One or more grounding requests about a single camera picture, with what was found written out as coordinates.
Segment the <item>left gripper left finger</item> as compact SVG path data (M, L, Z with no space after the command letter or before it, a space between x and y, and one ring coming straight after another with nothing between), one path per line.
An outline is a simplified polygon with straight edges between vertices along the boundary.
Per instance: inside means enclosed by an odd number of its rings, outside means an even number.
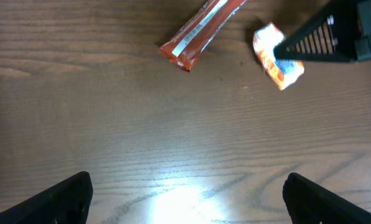
M90 174L79 172L0 213L0 224L85 224L93 197Z

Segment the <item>small orange tissue pack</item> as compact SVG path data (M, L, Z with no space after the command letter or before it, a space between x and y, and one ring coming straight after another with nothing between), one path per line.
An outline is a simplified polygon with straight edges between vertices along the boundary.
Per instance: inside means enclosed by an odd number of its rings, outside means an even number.
M254 32L253 48L265 73L279 90L294 84L304 74L302 61L282 60L274 56L274 48L285 40L284 33L272 22Z

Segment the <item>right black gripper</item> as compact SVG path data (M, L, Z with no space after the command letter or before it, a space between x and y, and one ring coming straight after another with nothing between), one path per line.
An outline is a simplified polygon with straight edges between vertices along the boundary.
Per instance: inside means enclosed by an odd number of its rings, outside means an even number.
M361 38L356 40L359 29ZM329 1L291 36L278 44L273 53L278 60L371 60L371 0Z

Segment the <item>orange red snack bar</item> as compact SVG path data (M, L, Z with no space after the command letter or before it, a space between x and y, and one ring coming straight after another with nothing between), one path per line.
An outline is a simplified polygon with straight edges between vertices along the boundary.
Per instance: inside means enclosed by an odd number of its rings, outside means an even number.
M165 44L160 52L178 68L190 72L202 51L246 0L208 0Z

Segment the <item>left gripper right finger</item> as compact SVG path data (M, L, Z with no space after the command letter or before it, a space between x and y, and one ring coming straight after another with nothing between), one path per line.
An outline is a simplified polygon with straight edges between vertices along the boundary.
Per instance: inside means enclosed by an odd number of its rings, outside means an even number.
M295 172L283 185L283 200L293 224L371 223L371 213Z

